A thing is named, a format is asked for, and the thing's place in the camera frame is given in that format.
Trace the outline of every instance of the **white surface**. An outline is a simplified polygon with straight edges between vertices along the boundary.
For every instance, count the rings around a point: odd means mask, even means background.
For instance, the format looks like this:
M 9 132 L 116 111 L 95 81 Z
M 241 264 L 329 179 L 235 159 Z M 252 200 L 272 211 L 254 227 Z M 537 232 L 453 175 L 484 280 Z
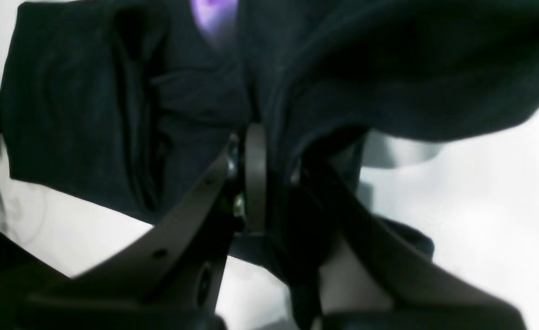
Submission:
M 0 81 L 19 3 L 0 0 Z M 539 112 L 514 129 L 442 148 L 380 133 L 371 137 L 384 143 L 393 168 L 364 167 L 364 188 L 372 190 L 360 194 L 366 205 L 423 230 L 437 246 L 435 262 L 517 305 L 528 329 L 539 330 Z M 378 156 L 373 150 L 366 151 L 366 164 Z M 0 228 L 67 275 L 92 267 L 150 228 L 10 180 L 7 164 L 0 143 Z M 287 297 L 266 271 L 230 258 L 217 312 L 230 330 L 253 329 L 289 317 Z

